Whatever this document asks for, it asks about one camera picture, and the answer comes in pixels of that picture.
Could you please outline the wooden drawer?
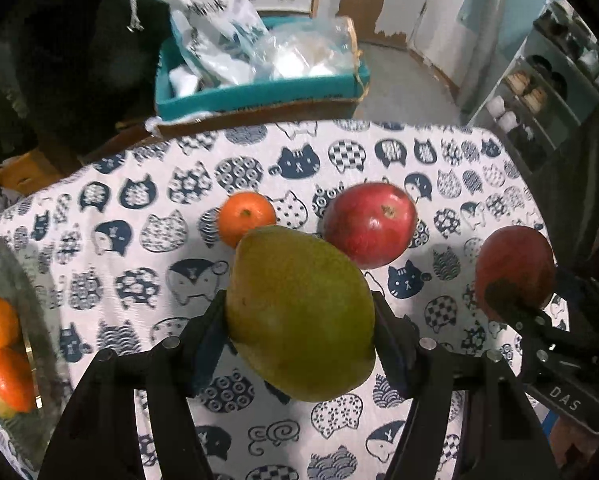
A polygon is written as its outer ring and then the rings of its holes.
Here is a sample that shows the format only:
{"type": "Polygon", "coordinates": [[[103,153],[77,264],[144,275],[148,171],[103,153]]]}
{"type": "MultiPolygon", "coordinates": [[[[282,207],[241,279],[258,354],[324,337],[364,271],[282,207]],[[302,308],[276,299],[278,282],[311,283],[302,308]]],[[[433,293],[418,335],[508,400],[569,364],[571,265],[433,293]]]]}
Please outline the wooden drawer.
{"type": "Polygon", "coordinates": [[[25,196],[48,188],[63,178],[64,174],[38,148],[9,158],[0,166],[0,185],[25,196]]]}

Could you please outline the teal cardboard box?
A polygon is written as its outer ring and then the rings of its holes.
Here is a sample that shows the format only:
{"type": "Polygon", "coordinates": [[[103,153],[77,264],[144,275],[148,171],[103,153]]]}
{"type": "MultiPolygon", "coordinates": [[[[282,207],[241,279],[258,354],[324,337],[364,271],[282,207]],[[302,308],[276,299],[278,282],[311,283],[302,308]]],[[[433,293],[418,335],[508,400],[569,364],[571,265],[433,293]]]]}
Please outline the teal cardboard box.
{"type": "MultiPolygon", "coordinates": [[[[275,26],[309,16],[268,16],[263,22],[270,32],[275,26]]],[[[276,81],[255,80],[242,86],[212,87],[190,70],[180,55],[175,38],[168,37],[160,49],[155,75],[154,107],[161,122],[183,122],[235,110],[267,107],[294,101],[364,98],[369,70],[360,57],[357,75],[276,81]]]]}

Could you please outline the red apple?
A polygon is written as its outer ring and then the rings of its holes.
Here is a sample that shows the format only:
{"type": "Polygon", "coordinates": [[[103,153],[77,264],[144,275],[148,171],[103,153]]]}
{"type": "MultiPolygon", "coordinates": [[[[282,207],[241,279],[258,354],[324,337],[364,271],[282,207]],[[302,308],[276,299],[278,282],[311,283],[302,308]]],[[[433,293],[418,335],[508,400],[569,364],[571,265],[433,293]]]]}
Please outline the red apple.
{"type": "Polygon", "coordinates": [[[486,238],[475,266],[477,307],[490,321],[505,322],[486,298],[487,287],[505,280],[525,304],[543,309],[554,292],[552,248],[540,232],[528,226],[505,226],[486,238]]]}
{"type": "Polygon", "coordinates": [[[418,214],[401,188],[356,184],[336,196],[322,218],[323,238],[362,270],[377,269],[406,252],[418,214]]]}

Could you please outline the red apple front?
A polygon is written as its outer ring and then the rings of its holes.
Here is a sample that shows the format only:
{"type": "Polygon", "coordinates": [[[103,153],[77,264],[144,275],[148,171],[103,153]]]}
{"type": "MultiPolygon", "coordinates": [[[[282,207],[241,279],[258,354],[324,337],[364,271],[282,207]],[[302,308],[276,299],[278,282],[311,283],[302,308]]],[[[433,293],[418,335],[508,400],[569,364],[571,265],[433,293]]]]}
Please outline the red apple front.
{"type": "Polygon", "coordinates": [[[475,266],[477,307],[490,321],[505,322],[486,298],[487,287],[505,280],[525,304],[543,309],[554,292],[552,248],[540,232],[528,226],[505,226],[486,238],[475,266]]]}

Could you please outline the cat pattern tablecloth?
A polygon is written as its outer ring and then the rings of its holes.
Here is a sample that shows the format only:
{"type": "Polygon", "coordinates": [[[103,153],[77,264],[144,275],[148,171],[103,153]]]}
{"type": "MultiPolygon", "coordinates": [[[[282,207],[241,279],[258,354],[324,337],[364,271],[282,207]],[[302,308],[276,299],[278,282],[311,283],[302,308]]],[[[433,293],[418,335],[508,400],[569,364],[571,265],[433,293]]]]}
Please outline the cat pattern tablecloth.
{"type": "MultiPolygon", "coordinates": [[[[475,263],[504,226],[546,229],[496,136],[399,122],[290,122],[124,151],[0,214],[0,238],[38,299],[60,399],[98,350],[149,350],[179,335],[226,287],[234,252],[216,219],[230,195],[258,192],[278,226],[319,235],[336,196],[375,181],[405,190],[418,222],[402,256],[365,271],[369,288],[448,350],[499,350],[519,374],[520,336],[476,310],[475,263]]],[[[210,388],[189,401],[216,479],[381,479],[410,404],[377,361],[352,393],[284,405],[226,347],[210,388]]]]}

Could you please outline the small tangerine back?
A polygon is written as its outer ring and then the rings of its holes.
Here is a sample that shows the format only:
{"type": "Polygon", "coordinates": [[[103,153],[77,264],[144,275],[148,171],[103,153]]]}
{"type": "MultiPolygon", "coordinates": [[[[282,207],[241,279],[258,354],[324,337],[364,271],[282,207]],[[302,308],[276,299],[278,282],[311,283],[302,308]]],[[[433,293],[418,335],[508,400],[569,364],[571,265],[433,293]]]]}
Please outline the small tangerine back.
{"type": "Polygon", "coordinates": [[[220,240],[236,248],[242,237],[260,226],[274,226],[277,216],[268,198],[255,192],[232,195],[220,207],[217,220],[220,240]]]}

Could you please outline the silver duct pipe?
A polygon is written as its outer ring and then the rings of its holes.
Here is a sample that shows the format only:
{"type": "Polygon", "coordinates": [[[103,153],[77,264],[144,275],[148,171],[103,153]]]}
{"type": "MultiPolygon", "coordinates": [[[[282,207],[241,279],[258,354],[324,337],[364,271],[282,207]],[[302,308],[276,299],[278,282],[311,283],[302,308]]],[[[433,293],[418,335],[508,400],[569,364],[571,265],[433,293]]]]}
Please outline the silver duct pipe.
{"type": "Polygon", "coordinates": [[[470,114],[478,101],[493,59],[499,30],[505,13],[505,0],[483,0],[481,23],[467,73],[457,94],[456,102],[464,115],[470,114]]]}

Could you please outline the green glass plate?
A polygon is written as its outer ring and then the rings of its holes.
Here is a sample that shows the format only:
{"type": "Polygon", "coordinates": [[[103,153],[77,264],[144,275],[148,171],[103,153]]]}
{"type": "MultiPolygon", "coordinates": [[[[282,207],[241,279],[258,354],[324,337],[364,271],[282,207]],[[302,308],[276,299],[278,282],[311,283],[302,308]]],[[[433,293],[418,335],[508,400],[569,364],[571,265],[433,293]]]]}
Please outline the green glass plate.
{"type": "Polygon", "coordinates": [[[11,347],[26,355],[32,369],[35,407],[0,418],[0,452],[24,478],[35,478],[54,427],[71,394],[68,364],[59,350],[63,275],[51,274],[51,254],[36,245],[0,237],[0,298],[19,315],[20,340],[11,347]]]}

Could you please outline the clear plastic bag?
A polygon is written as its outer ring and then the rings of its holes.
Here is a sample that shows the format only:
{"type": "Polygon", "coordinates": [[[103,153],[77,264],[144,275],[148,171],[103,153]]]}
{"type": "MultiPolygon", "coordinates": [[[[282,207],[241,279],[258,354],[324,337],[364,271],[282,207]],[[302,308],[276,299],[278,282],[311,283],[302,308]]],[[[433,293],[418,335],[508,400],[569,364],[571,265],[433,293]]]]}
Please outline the clear plastic bag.
{"type": "Polygon", "coordinates": [[[275,26],[251,55],[255,80],[357,75],[361,54],[348,16],[309,18],[275,26]]]}

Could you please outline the large orange front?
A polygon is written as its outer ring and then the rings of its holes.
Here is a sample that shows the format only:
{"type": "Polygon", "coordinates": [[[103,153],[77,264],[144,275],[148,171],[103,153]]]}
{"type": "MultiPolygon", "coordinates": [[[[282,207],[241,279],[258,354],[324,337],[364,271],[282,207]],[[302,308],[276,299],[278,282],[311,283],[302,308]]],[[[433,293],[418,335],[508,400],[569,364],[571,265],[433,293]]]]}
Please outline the large orange front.
{"type": "Polygon", "coordinates": [[[15,413],[28,413],[35,407],[35,387],[30,362],[12,348],[0,349],[0,400],[15,413]]]}

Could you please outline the red apple back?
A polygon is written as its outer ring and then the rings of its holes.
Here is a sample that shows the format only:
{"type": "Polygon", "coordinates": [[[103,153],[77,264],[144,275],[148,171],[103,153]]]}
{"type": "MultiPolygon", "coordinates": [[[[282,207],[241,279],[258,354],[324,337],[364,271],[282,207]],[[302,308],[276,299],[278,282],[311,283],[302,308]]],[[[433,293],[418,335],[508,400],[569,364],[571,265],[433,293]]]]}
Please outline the red apple back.
{"type": "Polygon", "coordinates": [[[322,218],[323,238],[362,270],[377,269],[406,252],[418,214],[401,188],[356,184],[336,196],[322,218]]]}

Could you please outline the white shoe rack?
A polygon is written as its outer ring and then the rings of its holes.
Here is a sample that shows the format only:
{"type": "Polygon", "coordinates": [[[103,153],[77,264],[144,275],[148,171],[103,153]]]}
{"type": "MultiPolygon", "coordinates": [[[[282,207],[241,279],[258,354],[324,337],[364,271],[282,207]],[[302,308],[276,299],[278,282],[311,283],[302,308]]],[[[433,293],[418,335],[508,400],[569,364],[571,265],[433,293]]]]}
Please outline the white shoe rack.
{"type": "Polygon", "coordinates": [[[539,169],[599,104],[599,41],[566,0],[548,0],[469,120],[539,169]]]}

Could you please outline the black hanging coat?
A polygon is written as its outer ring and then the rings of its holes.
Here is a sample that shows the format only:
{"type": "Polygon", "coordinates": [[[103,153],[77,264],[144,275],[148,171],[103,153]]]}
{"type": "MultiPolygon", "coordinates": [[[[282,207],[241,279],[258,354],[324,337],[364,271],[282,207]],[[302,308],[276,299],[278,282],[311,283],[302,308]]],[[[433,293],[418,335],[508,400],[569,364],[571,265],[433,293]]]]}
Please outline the black hanging coat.
{"type": "Polygon", "coordinates": [[[152,115],[168,36],[156,0],[0,0],[0,152],[83,155],[152,115]]]}

